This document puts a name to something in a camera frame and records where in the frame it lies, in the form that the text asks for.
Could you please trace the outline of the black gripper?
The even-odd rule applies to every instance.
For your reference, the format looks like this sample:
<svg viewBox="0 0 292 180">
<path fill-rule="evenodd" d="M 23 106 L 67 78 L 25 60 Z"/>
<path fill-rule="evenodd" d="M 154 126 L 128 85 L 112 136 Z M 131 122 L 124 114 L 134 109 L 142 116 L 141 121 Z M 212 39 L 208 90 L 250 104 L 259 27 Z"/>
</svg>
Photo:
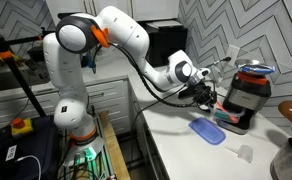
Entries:
<svg viewBox="0 0 292 180">
<path fill-rule="evenodd" d="M 178 94 L 179 99 L 191 98 L 196 102 L 197 107 L 204 111 L 209 112 L 209 107 L 214 107 L 217 102 L 217 92 L 212 91 L 210 86 L 204 83 L 198 83 L 195 86 L 189 86 Z"/>
</svg>

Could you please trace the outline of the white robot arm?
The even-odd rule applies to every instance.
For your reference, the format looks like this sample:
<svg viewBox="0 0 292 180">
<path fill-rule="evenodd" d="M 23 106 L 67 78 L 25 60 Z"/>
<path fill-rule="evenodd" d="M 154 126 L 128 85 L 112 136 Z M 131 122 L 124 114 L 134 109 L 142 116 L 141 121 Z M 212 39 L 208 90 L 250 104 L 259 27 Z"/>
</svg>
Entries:
<svg viewBox="0 0 292 180">
<path fill-rule="evenodd" d="M 54 123 L 69 132 L 74 153 L 90 149 L 100 152 L 104 140 L 97 133 L 92 115 L 87 112 L 89 95 L 82 76 L 81 57 L 90 50 L 114 46 L 121 50 L 151 91 L 168 91 L 185 85 L 186 94 L 210 73 L 197 68 L 182 50 L 168 57 L 169 64 L 157 71 L 146 60 L 149 35 L 129 15 L 114 6 L 105 7 L 96 16 L 74 13 L 62 18 L 53 33 L 43 39 L 43 52 L 52 84 L 59 90 Z"/>
</svg>

